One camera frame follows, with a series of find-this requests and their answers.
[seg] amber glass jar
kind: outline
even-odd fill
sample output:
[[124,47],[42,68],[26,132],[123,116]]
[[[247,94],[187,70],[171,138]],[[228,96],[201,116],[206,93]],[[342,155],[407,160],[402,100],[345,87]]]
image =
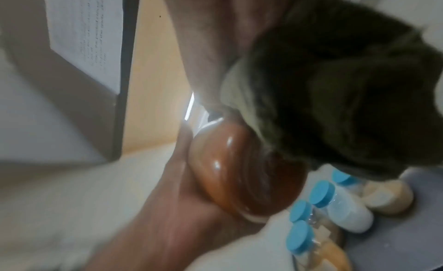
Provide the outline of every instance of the amber glass jar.
[[215,203],[254,222],[289,207],[307,177],[305,163],[283,160],[235,120],[202,128],[192,142],[189,164]]

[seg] finger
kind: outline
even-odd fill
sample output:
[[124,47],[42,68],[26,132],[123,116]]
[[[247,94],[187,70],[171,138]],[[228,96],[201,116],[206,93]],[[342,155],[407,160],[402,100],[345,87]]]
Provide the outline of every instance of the finger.
[[175,144],[174,152],[171,160],[185,159],[187,160],[189,147],[191,146],[193,134],[189,125],[184,121],[181,123],[177,143]]

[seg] blue bottle cap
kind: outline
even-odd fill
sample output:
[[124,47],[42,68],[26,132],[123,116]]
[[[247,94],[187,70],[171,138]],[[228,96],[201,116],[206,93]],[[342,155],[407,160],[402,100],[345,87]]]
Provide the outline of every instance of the blue bottle cap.
[[306,201],[300,200],[295,202],[292,206],[291,213],[289,214],[289,220],[294,223],[299,220],[308,220],[312,214],[312,205]]
[[326,207],[334,197],[335,186],[329,181],[319,181],[311,191],[309,202],[317,208]]
[[286,238],[286,248],[295,255],[309,251],[314,245],[314,230],[305,221],[294,223]]
[[360,183],[360,181],[356,177],[343,173],[339,170],[334,170],[332,172],[332,181],[342,187],[347,187]]

